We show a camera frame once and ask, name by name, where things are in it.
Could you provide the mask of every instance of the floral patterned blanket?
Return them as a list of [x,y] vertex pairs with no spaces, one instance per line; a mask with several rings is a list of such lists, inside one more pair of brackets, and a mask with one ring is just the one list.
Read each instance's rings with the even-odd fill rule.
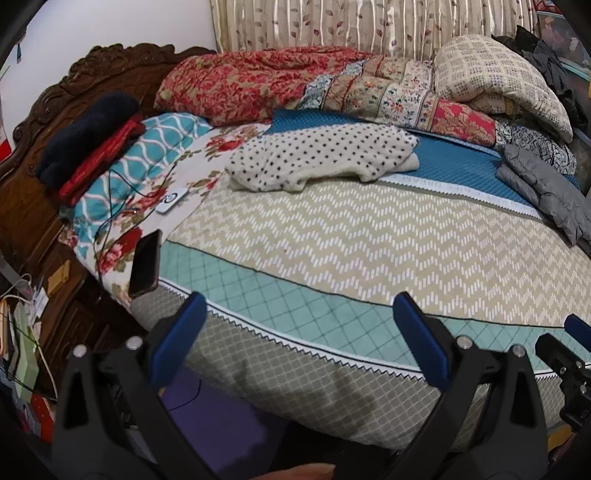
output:
[[[59,240],[70,246],[80,262],[100,278],[105,289],[123,306],[129,307],[131,265],[139,239],[157,229],[163,238],[197,208],[222,176],[232,150],[269,128],[268,124],[248,124],[210,130],[195,138],[182,155],[157,177],[144,182],[125,202],[113,219],[111,228],[103,228],[92,248],[76,248],[79,238],[71,227],[64,227]],[[165,215],[155,212],[168,191],[184,187],[186,194]]]
[[164,79],[155,106],[212,125],[255,122],[275,108],[321,109],[368,121],[495,144],[495,122],[439,99],[433,67],[345,47],[296,47],[190,57]]

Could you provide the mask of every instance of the blue clamp pad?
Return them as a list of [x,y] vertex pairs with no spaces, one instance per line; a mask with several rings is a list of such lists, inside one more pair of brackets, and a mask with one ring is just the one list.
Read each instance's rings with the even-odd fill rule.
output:
[[571,314],[564,321],[564,330],[583,345],[587,351],[591,352],[591,326],[576,315]]
[[432,387],[445,392],[451,382],[451,371],[445,350],[423,320],[423,312],[411,296],[399,293],[392,304],[394,321],[413,357]]
[[173,317],[160,320],[154,327],[152,333],[156,337],[159,333],[154,332],[155,330],[159,327],[165,329],[164,332],[160,332],[160,334],[163,333],[160,343],[148,351],[150,355],[148,379],[155,390],[167,387],[172,383],[205,324],[205,320],[207,320],[205,297],[200,293],[193,292]]

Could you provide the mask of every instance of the metal screw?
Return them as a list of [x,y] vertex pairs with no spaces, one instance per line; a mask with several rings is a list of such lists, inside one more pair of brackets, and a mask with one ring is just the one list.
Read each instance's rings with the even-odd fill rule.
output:
[[513,354],[519,358],[523,358],[525,356],[525,347],[520,344],[513,345]]
[[133,336],[127,339],[127,341],[125,342],[125,346],[129,349],[129,350],[137,350],[139,349],[142,345],[144,344],[144,341],[142,340],[142,337],[138,337],[138,336]]
[[458,338],[456,338],[456,344],[462,350],[469,350],[472,348],[472,345],[474,345],[474,342],[472,342],[472,339],[467,335],[460,335]]
[[82,358],[86,355],[87,351],[88,348],[86,347],[86,345],[76,345],[72,350],[72,355],[74,355],[76,358]]

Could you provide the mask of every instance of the small white device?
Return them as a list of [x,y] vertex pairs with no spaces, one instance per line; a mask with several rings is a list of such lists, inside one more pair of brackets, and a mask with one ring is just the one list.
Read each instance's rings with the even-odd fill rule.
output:
[[188,192],[189,192],[189,189],[186,189],[183,187],[178,188],[178,189],[169,190],[169,192],[166,194],[166,196],[162,200],[160,200],[160,203],[156,207],[156,211],[161,214],[167,213]]

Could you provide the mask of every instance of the white wall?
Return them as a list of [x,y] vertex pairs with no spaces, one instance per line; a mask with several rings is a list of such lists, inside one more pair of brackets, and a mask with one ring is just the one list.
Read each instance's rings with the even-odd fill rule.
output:
[[27,28],[0,82],[4,127],[12,131],[33,102],[95,45],[173,44],[216,49],[209,0],[48,0]]

